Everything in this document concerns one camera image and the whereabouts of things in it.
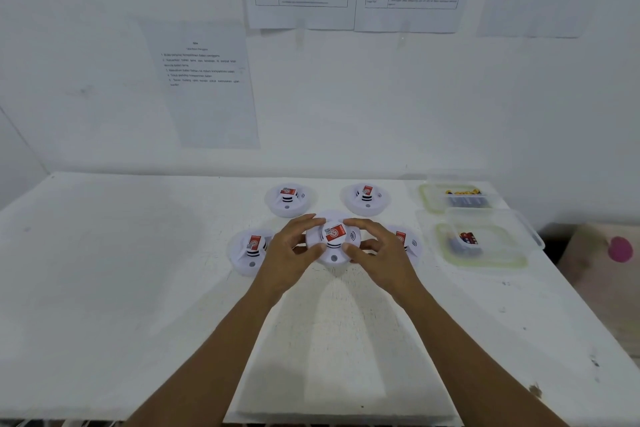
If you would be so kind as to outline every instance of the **smoke detector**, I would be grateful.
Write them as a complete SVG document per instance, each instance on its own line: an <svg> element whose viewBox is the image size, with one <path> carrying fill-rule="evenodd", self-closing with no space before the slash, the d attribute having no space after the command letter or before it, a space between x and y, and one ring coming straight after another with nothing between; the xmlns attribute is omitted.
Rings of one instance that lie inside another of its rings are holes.
<svg viewBox="0 0 640 427"><path fill-rule="evenodd" d="M387 191L367 182L360 182L342 189L342 202L352 213L375 216L387 207L390 197Z"/></svg>
<svg viewBox="0 0 640 427"><path fill-rule="evenodd" d="M254 277L274 233L267 229L248 229L236 234L227 246L227 256L238 273L247 277Z"/></svg>
<svg viewBox="0 0 640 427"><path fill-rule="evenodd" d="M304 214L311 206L308 189L294 182L269 189L264 202L273 214L281 218L295 218Z"/></svg>
<svg viewBox="0 0 640 427"><path fill-rule="evenodd" d="M385 228L396 235L396 238L398 238L403 243L404 251L409 256L409 260L411 261L413 267L416 268L420 263L420 257L422 256L422 251L424 250L422 243L418 239L418 235L416 235L413 230L406 227L391 225Z"/></svg>
<svg viewBox="0 0 640 427"><path fill-rule="evenodd" d="M360 229L348 227L342 220L350 218L341 211L323 211L316 214L316 218L326 218L324 225L307 231L307 247L316 243L326 244L326 250L318 261L327 267L336 267L347 263L350 258L342 251L343 243L360 246Z"/></svg>

